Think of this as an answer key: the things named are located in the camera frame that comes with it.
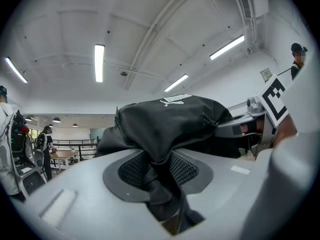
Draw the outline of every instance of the air vent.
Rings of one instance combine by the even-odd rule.
[[[251,11],[248,0],[241,0],[242,8],[244,11],[244,17],[248,20],[251,19]]]

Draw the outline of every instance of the fluorescent light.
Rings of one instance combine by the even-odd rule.
[[[103,81],[103,64],[104,64],[104,51],[105,46],[101,44],[96,44],[94,46],[94,71],[95,71],[95,81],[102,83]]]
[[[175,81],[173,84],[171,84],[167,89],[165,89],[165,92],[169,92],[172,88],[176,87],[178,84],[180,84],[182,81],[186,80],[189,76],[187,74],[184,74],[182,77],[180,77],[177,81]]]
[[[210,55],[210,59],[214,60],[216,57],[220,56],[221,54],[225,53],[226,51],[230,50],[232,47],[235,47],[236,45],[240,44],[245,40],[245,36],[241,35],[237,39],[233,40],[232,42],[228,43],[221,49],[217,50],[215,53]]]
[[[15,65],[12,63],[11,59],[9,57],[5,58],[6,62],[9,64],[10,68],[17,74],[17,76],[24,82],[28,83],[28,81],[25,79],[25,77],[19,72],[19,70],[15,67]]]

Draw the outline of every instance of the wooden table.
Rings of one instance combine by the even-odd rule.
[[[61,165],[60,165],[60,160],[65,161],[66,168],[69,168],[69,163],[68,159],[70,159],[73,156],[76,156],[79,151],[67,151],[67,150],[58,150],[57,153],[55,154],[50,154],[51,159],[57,159],[58,161],[58,166],[59,166],[59,171],[61,171]]]

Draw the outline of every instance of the black cap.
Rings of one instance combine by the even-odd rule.
[[[307,52],[308,51],[308,49],[306,48],[306,47],[304,47],[304,46],[302,46],[302,45],[300,45],[300,44],[298,44],[298,43],[293,43],[292,45],[291,45],[291,51],[293,52],[293,53],[297,53],[297,52],[300,52],[300,51],[304,51],[304,52]]]
[[[2,86],[2,85],[0,85],[0,93],[1,93],[1,94],[4,94],[4,95],[7,94],[7,89],[6,89],[4,86]]]

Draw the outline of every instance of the wall sign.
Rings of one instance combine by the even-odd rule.
[[[263,77],[263,80],[264,80],[265,83],[272,77],[272,73],[271,73],[269,68],[266,68],[265,70],[262,70],[260,72],[260,74]]]
[[[274,74],[257,95],[257,98],[268,112],[275,127],[277,127],[289,113],[281,100],[281,95],[285,90],[285,87],[279,81],[277,75]]]

